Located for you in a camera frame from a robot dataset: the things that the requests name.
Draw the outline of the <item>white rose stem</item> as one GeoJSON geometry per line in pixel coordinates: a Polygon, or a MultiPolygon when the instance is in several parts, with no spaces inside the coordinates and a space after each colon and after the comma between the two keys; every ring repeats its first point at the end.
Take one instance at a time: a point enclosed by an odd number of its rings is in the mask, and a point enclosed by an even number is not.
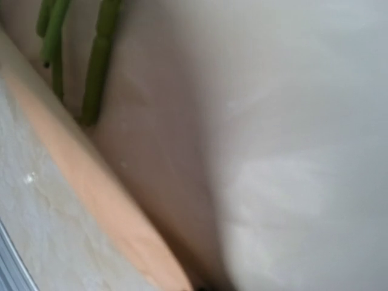
{"type": "Polygon", "coordinates": [[[53,1],[50,18],[44,37],[42,57],[52,73],[52,89],[63,102],[63,63],[62,63],[62,29],[71,1],[53,1]]]}

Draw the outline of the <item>pink wrapping paper sheet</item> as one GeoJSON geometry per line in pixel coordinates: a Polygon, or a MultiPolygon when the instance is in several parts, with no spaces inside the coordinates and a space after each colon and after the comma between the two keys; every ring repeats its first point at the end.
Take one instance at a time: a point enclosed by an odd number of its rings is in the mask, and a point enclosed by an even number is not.
{"type": "Polygon", "coordinates": [[[124,1],[98,123],[1,2],[1,221],[40,290],[386,290],[387,2],[124,1]]]}

